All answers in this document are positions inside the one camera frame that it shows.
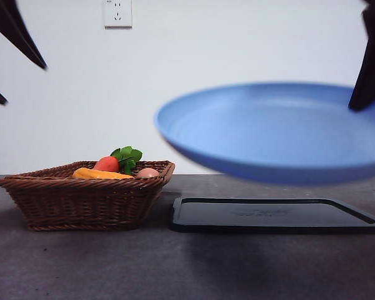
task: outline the white wall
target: white wall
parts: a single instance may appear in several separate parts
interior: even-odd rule
[[[132,145],[176,173],[208,173],[153,126],[175,96],[221,84],[354,85],[360,0],[136,0],[132,30],[104,30],[103,0],[19,0],[47,72],[0,35],[0,174],[95,160]]]

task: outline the black tray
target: black tray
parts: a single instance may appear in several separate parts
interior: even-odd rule
[[[375,233],[375,216],[330,199],[177,198],[169,226],[179,232]]]

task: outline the red tomato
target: red tomato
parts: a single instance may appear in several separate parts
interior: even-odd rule
[[[105,156],[94,165],[93,169],[99,171],[118,172],[118,160],[114,156]]]

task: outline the table surface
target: table surface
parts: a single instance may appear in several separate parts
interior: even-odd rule
[[[289,187],[174,175],[145,223],[119,232],[28,231],[0,188],[0,299],[375,300],[375,234],[174,232],[178,197],[329,198],[375,215],[375,178]]]

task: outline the blue frying pan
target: blue frying pan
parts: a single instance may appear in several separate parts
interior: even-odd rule
[[[187,158],[274,184],[336,184],[375,176],[375,102],[348,108],[352,87],[260,83],[178,97],[155,115]]]

